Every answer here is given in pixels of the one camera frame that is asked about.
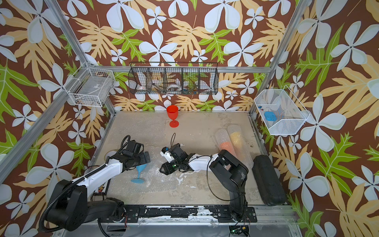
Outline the blue wine glass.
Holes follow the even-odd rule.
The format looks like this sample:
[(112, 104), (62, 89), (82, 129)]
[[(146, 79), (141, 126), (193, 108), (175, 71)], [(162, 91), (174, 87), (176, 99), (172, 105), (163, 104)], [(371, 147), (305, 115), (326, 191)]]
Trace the blue wine glass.
[(132, 183), (135, 184), (143, 184), (145, 181), (141, 178), (142, 171), (147, 167), (147, 164), (139, 165), (136, 167), (137, 170), (137, 178), (131, 180)]

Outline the bubble orange glass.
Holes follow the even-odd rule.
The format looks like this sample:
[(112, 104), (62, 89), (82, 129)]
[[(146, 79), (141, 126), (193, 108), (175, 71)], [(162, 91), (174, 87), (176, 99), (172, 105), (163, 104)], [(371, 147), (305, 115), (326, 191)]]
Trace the bubble orange glass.
[(237, 157), (231, 139), (226, 129), (220, 129), (215, 133), (215, 139), (219, 150), (226, 150)]

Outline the red wine glass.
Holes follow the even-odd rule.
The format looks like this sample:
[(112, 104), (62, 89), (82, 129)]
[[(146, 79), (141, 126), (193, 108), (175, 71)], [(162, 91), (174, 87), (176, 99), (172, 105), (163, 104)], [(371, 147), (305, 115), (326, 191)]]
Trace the red wine glass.
[(171, 119), (169, 125), (172, 128), (177, 128), (179, 126), (179, 122), (176, 120), (179, 115), (179, 108), (175, 105), (170, 105), (166, 109), (168, 117)]

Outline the bubble blue glass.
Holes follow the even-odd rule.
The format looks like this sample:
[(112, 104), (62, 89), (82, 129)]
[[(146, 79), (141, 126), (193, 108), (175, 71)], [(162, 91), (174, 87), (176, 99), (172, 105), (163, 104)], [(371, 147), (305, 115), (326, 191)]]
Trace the bubble blue glass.
[(176, 177), (177, 173), (164, 175), (160, 173), (159, 169), (167, 162), (167, 160), (160, 155), (162, 148), (156, 146), (148, 146), (146, 148), (149, 152), (151, 162), (142, 171), (141, 178), (145, 181), (143, 184), (132, 183), (131, 180), (137, 178), (137, 170), (132, 171), (132, 176), (129, 178), (130, 192), (137, 193), (156, 193), (163, 191), (173, 191), (179, 186), (179, 181)]

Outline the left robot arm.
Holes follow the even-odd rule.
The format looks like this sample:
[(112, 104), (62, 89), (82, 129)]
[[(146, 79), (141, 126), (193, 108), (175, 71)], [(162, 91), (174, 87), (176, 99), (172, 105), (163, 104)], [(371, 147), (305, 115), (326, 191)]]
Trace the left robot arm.
[(128, 139), (114, 155), (107, 157), (106, 162), (95, 170), (72, 181), (58, 182), (39, 220), (39, 231), (73, 231), (83, 223), (94, 220), (121, 220), (125, 213), (123, 201), (109, 197), (100, 201), (89, 201), (89, 198), (113, 177), (150, 161), (144, 145)]

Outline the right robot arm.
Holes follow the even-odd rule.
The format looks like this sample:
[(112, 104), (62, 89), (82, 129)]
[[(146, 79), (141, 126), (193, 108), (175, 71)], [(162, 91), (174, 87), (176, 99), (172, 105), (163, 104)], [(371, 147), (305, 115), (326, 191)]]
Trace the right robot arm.
[[(175, 144), (170, 148), (162, 148), (160, 154), (166, 159), (166, 163), (160, 168), (160, 172), (164, 175), (173, 174), (178, 170), (181, 172), (211, 171), (229, 192), (230, 197), (226, 201), (229, 202), (232, 219), (240, 221), (249, 217), (245, 191), (249, 170), (232, 153), (221, 150), (210, 156), (187, 154), (180, 144)], [(256, 156), (251, 171), (265, 205), (277, 206), (286, 203), (286, 193), (268, 156)]]

